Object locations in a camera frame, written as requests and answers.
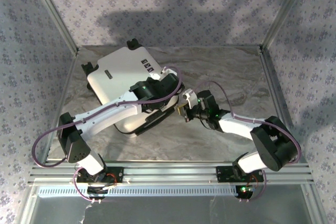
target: marble surface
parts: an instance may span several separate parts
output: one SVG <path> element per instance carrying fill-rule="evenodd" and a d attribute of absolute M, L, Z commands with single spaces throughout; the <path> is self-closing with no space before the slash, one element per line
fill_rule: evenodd
<path fill-rule="evenodd" d="M 81 48 L 70 82 L 63 113 L 71 115 L 89 111 L 99 102 L 86 88 L 86 76 L 81 64 L 113 52 L 115 48 Z M 148 48 L 160 66 L 176 66 L 182 70 L 186 88 L 195 87 L 202 80 L 215 80 L 227 90 L 235 113 L 256 118 L 275 115 L 267 82 L 254 50 L 237 48 Z M 219 106 L 228 104 L 216 86 L 210 88 Z M 105 160 L 191 160 L 233 161 L 242 153 L 251 151 L 253 142 L 232 134 L 205 129 L 198 120 L 185 123 L 174 112 L 162 123 L 135 138 L 128 138 L 112 126 L 88 141 L 89 146 Z M 54 140 L 49 158 L 61 158 L 64 153 Z"/>

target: floral wallpaper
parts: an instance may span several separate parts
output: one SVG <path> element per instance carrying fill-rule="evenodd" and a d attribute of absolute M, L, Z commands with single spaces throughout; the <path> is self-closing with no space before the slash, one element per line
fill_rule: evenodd
<path fill-rule="evenodd" d="M 53 0 L 77 46 L 261 44 L 282 0 Z"/>
<path fill-rule="evenodd" d="M 270 47 L 330 223 L 336 223 L 336 1 L 297 0 Z"/>
<path fill-rule="evenodd" d="M 31 145 L 51 127 L 72 53 L 40 0 L 0 6 L 0 223 L 13 223 Z"/>

